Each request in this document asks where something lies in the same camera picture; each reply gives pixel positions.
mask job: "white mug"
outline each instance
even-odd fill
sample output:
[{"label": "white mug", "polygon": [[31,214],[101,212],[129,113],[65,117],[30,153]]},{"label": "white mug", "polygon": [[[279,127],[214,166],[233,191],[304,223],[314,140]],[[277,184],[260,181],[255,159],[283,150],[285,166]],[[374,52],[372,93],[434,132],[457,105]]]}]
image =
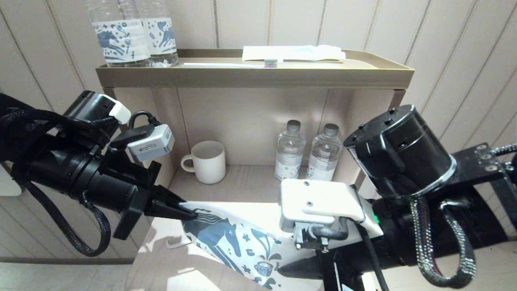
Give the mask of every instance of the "white mug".
[{"label": "white mug", "polygon": [[[226,175],[224,146],[213,140],[202,141],[192,147],[191,154],[181,159],[181,167],[187,172],[195,173],[195,177],[204,184],[215,184]],[[194,167],[185,166],[186,160],[191,159]]]}]

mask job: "striped wallpaper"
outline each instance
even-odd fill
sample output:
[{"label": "striped wallpaper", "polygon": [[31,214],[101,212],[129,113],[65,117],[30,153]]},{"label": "striped wallpaper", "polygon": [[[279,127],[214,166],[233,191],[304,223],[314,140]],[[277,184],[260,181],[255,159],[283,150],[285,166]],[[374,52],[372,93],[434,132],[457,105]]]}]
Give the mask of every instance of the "striped wallpaper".
[{"label": "striped wallpaper", "polygon": [[[326,44],[366,50],[416,70],[402,103],[417,106],[448,151],[517,140],[517,0],[168,4],[179,48]],[[83,0],[0,0],[0,17],[0,91],[59,113],[82,90],[101,91],[94,68],[103,58]],[[174,103],[163,97],[168,92],[120,89],[117,96],[131,110],[147,109],[166,119],[160,104]],[[478,188],[508,234],[516,236],[490,186]],[[48,193],[66,217],[76,217],[70,222],[80,235],[96,245],[92,217],[75,201]],[[107,215],[112,225],[118,222],[118,214]],[[84,259],[26,193],[0,197],[0,220],[0,258]],[[100,258],[133,258],[149,226],[142,218],[129,240],[113,240]]]}]

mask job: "mug handle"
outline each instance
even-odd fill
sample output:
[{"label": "mug handle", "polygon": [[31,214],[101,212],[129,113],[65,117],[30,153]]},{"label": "mug handle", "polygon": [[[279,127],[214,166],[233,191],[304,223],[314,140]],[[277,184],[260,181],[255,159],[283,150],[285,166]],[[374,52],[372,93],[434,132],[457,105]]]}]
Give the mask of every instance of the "mug handle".
[{"label": "mug handle", "polygon": [[191,154],[188,154],[188,155],[184,156],[183,158],[181,158],[181,163],[180,164],[181,164],[181,167],[183,168],[183,170],[185,170],[187,172],[191,172],[191,173],[195,172],[194,167],[187,167],[187,166],[184,165],[184,162],[186,160],[193,159],[193,158],[194,158],[194,156],[191,155]]}]

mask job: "bottle cap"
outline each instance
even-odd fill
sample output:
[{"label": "bottle cap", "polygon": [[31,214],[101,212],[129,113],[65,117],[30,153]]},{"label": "bottle cap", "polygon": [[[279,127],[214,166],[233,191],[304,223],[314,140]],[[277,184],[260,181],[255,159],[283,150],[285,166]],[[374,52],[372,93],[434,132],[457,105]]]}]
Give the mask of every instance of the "bottle cap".
[{"label": "bottle cap", "polygon": [[325,128],[323,129],[323,133],[327,136],[336,136],[338,135],[339,127],[333,123],[325,124]]},{"label": "bottle cap", "polygon": [[287,122],[287,130],[289,130],[290,132],[300,131],[300,127],[301,123],[297,120],[292,119]]}]

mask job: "plastic water bottle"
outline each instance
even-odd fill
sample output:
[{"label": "plastic water bottle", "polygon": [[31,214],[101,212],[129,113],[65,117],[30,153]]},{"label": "plastic water bottle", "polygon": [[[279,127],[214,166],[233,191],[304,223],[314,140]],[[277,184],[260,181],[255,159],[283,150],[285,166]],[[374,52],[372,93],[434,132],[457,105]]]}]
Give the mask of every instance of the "plastic water bottle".
[{"label": "plastic water bottle", "polygon": [[337,136],[338,130],[337,125],[326,124],[323,133],[312,140],[307,179],[332,181],[343,149],[343,142]]},{"label": "plastic water bottle", "polygon": [[287,130],[278,136],[277,162],[275,178],[278,180],[298,179],[300,172],[305,136],[300,132],[301,123],[289,120]]},{"label": "plastic water bottle", "polygon": [[86,0],[108,67],[150,67],[150,54],[134,0]]},{"label": "plastic water bottle", "polygon": [[176,40],[165,0],[137,0],[144,25],[151,65],[166,68],[178,64]]}]

